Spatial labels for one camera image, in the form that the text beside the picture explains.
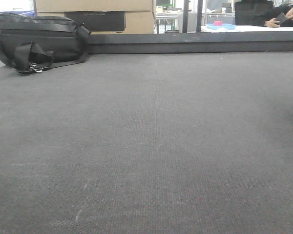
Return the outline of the black fabric shoulder bag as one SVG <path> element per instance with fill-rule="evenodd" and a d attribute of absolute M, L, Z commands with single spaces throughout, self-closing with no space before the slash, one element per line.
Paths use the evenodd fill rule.
<path fill-rule="evenodd" d="M 85 62 L 90 30 L 58 16 L 0 13 L 0 61 L 19 73 Z"/>

